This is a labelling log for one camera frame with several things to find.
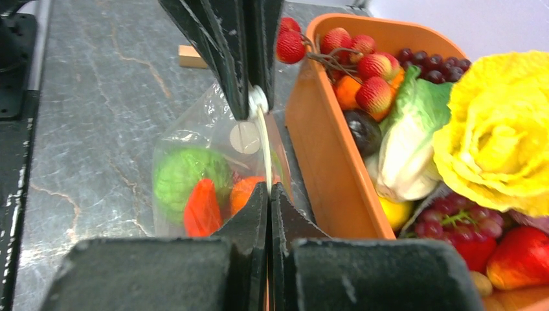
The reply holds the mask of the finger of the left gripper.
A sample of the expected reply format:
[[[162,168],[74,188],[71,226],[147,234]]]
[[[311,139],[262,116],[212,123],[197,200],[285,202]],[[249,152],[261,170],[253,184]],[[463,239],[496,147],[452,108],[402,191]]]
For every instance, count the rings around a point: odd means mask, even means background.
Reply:
[[[275,46],[282,0],[246,0],[245,35],[247,40],[248,78],[260,86],[272,110],[275,96]]]
[[[243,84],[243,68],[235,64],[209,1],[159,3],[216,77],[234,118],[247,120],[248,87]]]

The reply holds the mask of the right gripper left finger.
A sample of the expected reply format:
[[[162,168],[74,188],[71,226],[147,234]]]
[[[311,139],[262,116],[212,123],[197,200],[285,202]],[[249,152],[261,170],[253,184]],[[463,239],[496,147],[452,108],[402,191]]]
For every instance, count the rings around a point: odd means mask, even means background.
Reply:
[[[95,238],[63,258],[42,310],[263,310],[268,193],[207,238]]]

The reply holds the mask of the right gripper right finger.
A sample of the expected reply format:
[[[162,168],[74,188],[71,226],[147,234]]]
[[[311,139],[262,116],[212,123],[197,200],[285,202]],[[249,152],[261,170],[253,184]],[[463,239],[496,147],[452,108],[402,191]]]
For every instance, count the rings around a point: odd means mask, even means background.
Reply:
[[[328,237],[270,193],[272,310],[482,310],[465,262],[437,240]]]

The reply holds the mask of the red toy chili pepper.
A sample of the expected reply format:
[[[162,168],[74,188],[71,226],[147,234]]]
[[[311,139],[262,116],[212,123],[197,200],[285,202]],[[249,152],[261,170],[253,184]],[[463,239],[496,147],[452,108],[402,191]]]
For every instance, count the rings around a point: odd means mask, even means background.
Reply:
[[[201,179],[189,195],[183,211],[183,225],[191,238],[210,236],[222,225],[214,182]]]

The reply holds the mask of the green toy cabbage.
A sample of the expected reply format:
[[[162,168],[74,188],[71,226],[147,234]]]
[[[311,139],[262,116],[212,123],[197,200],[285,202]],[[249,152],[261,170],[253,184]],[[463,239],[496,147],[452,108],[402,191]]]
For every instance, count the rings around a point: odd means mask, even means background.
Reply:
[[[203,178],[214,182],[219,203],[225,203],[233,186],[228,161],[206,148],[181,148],[166,155],[153,174],[153,191],[168,221],[181,225],[183,211],[195,185]]]

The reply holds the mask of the clear polka-dot zip bag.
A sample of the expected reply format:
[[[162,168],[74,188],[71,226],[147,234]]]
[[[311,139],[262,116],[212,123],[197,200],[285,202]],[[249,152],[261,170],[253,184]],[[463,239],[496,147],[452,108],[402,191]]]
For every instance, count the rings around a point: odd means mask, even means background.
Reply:
[[[258,123],[237,121],[217,84],[159,137],[152,163],[157,236],[211,235],[265,181]]]

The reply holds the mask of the orange toy bell pepper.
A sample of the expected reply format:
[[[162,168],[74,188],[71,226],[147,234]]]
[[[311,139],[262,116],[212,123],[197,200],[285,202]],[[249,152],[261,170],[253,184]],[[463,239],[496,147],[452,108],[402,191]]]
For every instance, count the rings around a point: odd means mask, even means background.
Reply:
[[[248,199],[251,197],[251,194],[256,184],[263,181],[265,181],[264,177],[251,176],[243,178],[234,184],[230,193],[231,216],[234,216],[245,206],[245,204],[248,202]]]

